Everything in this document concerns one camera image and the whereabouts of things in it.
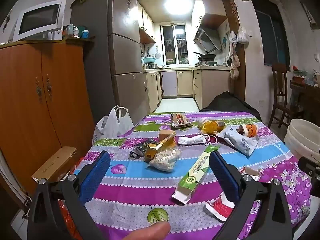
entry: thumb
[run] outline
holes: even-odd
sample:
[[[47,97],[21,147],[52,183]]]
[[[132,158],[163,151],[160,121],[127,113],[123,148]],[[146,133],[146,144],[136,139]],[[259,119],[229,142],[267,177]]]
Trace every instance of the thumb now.
[[[147,228],[134,230],[122,240],[164,240],[170,230],[167,221],[160,221]]]

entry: blue container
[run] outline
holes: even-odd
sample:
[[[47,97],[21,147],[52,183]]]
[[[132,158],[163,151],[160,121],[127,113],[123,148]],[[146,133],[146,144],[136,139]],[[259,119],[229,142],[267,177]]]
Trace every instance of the blue container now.
[[[89,31],[88,31],[88,30],[82,31],[82,38],[83,38],[83,39],[87,39],[88,36],[89,36]]]
[[[156,59],[154,57],[145,57],[143,59],[144,63],[154,63],[156,61]]]

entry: blue stripe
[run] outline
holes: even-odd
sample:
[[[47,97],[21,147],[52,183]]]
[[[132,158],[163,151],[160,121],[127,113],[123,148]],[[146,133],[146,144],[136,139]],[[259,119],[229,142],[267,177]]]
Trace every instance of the blue stripe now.
[[[280,142],[280,147],[284,152],[288,152],[287,147]],[[247,158],[245,155],[235,152],[231,154],[223,154],[223,158],[229,164],[236,167],[242,167],[245,165],[255,164],[262,161],[266,161],[278,155],[282,155],[282,152],[274,145],[269,145],[267,147],[255,149],[252,155]],[[107,171],[106,176],[113,177],[127,177],[127,178],[172,178],[184,176],[192,165],[196,162],[194,159],[177,160],[173,172],[163,172],[155,168],[148,167],[145,162],[132,162],[132,161],[111,161],[111,166],[117,164],[123,164],[126,166],[126,174],[113,174],[111,168]]]

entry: metal screw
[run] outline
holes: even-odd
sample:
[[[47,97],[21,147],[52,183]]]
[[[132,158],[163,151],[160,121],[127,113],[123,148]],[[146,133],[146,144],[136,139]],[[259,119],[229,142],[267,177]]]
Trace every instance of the metal screw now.
[[[280,185],[280,184],[281,184],[281,182],[279,181],[279,179],[274,179],[274,180],[273,180],[273,183],[276,184],[276,185]]]
[[[47,180],[45,178],[39,179],[38,183],[43,185]]]
[[[252,177],[250,175],[248,175],[248,174],[245,174],[245,175],[243,175],[243,179],[245,181],[250,181],[250,180],[252,180]]]
[[[70,174],[69,176],[68,176],[68,180],[70,180],[70,181],[74,181],[75,179],[76,179],[76,175],[75,174]]]

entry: floral tablecloth pattern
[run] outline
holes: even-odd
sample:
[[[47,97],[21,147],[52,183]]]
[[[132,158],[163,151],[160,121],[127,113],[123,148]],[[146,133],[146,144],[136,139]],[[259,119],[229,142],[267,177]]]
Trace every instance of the floral tablecloth pattern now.
[[[310,180],[298,168],[297,159],[288,148],[254,116],[244,112],[190,112],[185,115],[193,127],[177,130],[177,137],[200,134],[197,125],[201,118],[224,120],[227,124],[256,123],[259,126],[259,143],[247,158],[231,147],[220,144],[219,152],[227,163],[238,169],[249,166],[262,173],[260,181],[279,179],[284,188],[292,226],[307,216],[310,206]],[[170,114],[147,115],[131,131],[116,139],[103,139],[95,143],[77,167],[92,163],[101,151],[111,156],[111,167],[101,181],[94,197],[85,204],[98,228],[110,239],[118,240],[130,231],[167,220],[171,232],[166,239],[212,239],[221,223],[204,212],[207,200],[218,198],[222,189],[209,169],[202,183],[187,205],[178,204],[171,195],[180,179],[205,150],[206,144],[177,146],[180,159],[174,171],[166,173],[148,167],[143,158],[129,159],[132,147],[146,138],[158,138],[159,130],[170,129]],[[246,237],[257,214],[260,202],[256,201],[239,238]]]

